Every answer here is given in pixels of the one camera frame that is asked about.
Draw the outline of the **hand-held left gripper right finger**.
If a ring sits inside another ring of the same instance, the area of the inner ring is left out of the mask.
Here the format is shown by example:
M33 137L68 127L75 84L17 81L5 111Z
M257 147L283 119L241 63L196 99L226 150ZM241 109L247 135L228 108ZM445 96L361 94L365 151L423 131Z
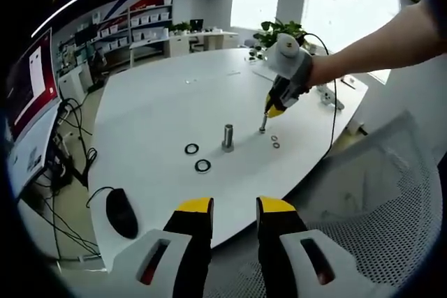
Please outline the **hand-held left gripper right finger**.
M308 230L284 200L256 198L258 260L268 297L366 297L355 258L319 230Z

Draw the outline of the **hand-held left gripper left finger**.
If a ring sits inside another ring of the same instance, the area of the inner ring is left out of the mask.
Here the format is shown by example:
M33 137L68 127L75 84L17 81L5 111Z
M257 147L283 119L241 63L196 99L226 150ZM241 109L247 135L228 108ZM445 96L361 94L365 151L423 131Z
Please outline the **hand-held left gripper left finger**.
M211 260L213 198L187 200L164 229L148 231L119 253L109 297L202 297Z

